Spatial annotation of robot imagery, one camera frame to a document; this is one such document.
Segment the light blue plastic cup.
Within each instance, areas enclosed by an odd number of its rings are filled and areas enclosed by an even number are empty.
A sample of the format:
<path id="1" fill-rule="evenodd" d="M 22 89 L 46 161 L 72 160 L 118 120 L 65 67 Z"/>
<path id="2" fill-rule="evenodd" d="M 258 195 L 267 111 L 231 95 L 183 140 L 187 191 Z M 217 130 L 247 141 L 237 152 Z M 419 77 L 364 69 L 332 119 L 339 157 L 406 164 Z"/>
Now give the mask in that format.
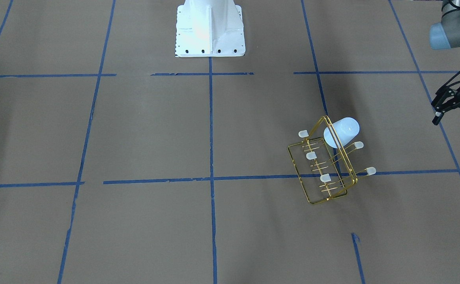
<path id="1" fill-rule="evenodd" d="M 326 127 L 323 131 L 324 141 L 332 148 L 345 147 L 360 132 L 360 124 L 351 117 L 346 117 Z"/>

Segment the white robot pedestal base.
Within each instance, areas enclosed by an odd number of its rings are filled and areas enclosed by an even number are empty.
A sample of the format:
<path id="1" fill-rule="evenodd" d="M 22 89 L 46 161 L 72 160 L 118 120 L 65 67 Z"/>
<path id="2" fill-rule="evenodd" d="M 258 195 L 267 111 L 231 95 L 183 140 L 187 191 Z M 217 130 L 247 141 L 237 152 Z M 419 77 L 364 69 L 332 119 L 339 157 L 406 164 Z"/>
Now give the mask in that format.
<path id="1" fill-rule="evenodd" d="M 245 54 L 243 11 L 233 0 L 186 0 L 177 7 L 175 56 Z"/>

